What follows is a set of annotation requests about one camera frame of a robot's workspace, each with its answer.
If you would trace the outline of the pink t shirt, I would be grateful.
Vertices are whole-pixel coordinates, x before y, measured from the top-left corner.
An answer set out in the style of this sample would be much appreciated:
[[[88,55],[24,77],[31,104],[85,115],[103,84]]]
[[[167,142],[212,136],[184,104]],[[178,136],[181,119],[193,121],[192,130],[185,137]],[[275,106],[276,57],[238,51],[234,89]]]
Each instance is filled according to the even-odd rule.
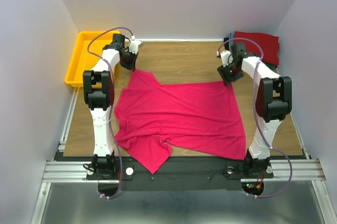
[[[231,86],[222,82],[162,84],[134,71],[115,107],[116,140],[150,173],[173,147],[243,160],[246,137]]]

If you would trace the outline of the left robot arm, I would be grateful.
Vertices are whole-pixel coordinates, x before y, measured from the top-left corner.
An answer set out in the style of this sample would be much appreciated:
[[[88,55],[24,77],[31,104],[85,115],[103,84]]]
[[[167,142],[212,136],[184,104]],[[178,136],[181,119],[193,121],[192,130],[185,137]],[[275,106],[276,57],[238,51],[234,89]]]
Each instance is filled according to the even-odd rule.
[[[88,53],[98,57],[98,62],[83,72],[84,101],[87,104],[93,121],[94,151],[91,164],[84,164],[88,179],[118,179],[120,168],[117,167],[114,155],[111,116],[115,98],[113,68],[120,64],[122,67],[134,71],[139,46],[142,41],[132,34],[126,37],[115,33],[112,42],[105,45],[102,55],[90,51]]]

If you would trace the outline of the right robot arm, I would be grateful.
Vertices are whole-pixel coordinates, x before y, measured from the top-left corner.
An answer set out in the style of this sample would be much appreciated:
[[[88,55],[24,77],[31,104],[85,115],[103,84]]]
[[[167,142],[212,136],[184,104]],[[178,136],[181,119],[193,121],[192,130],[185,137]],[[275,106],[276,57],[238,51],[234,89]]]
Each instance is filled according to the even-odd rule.
[[[253,114],[256,132],[242,164],[247,177],[272,173],[270,153],[277,149],[273,140],[285,117],[292,110],[292,80],[280,76],[266,66],[262,58],[246,50],[241,43],[230,40],[229,50],[217,50],[222,65],[217,68],[226,86],[248,75],[253,80]]]

